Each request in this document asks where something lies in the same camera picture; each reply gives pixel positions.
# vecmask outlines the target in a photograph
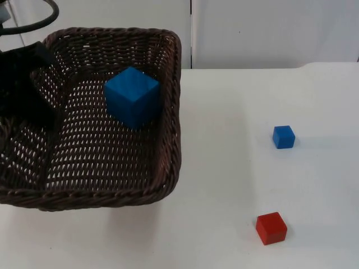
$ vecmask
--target wicker basket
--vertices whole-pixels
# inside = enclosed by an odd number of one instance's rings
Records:
[[[0,203],[60,211],[153,203],[181,167],[181,43],[158,29],[70,28],[44,44],[56,56],[33,74],[58,113],[54,131],[18,118],[0,126]],[[163,112],[138,131],[109,116],[104,83],[128,66],[161,84]]]

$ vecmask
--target large blue block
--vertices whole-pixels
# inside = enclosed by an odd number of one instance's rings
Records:
[[[138,129],[161,111],[159,82],[129,67],[105,84],[108,114]]]
[[[296,136],[290,126],[274,127],[273,141],[278,149],[290,149],[294,145]]]

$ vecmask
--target white wall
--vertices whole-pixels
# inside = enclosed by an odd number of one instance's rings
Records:
[[[4,28],[15,27],[15,21],[13,18],[9,19],[3,24]],[[0,50],[5,52],[10,49],[16,49],[23,47],[20,35],[4,35],[0,36]]]
[[[42,0],[11,0],[19,25],[44,19],[51,8]],[[38,31],[23,34],[25,44],[43,40],[68,27],[143,27],[174,31],[182,42],[182,67],[190,67],[189,0],[56,0],[59,18]]]
[[[193,0],[194,68],[287,68],[359,56],[358,0]]]

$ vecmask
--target small blue block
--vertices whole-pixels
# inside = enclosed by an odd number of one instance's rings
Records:
[[[278,149],[290,149],[294,145],[296,136],[290,126],[276,126],[273,132],[273,141]]]
[[[161,112],[159,82],[129,67],[105,84],[108,114],[138,129]]]

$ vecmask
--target toy block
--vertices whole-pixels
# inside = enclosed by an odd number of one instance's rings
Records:
[[[256,230],[264,245],[284,241],[287,235],[287,226],[278,212],[259,216]]]
[[[296,136],[290,126],[274,127],[273,141],[278,149],[290,149],[294,145]]]
[[[125,126],[138,129],[161,111],[159,82],[129,67],[105,84],[108,114]]]

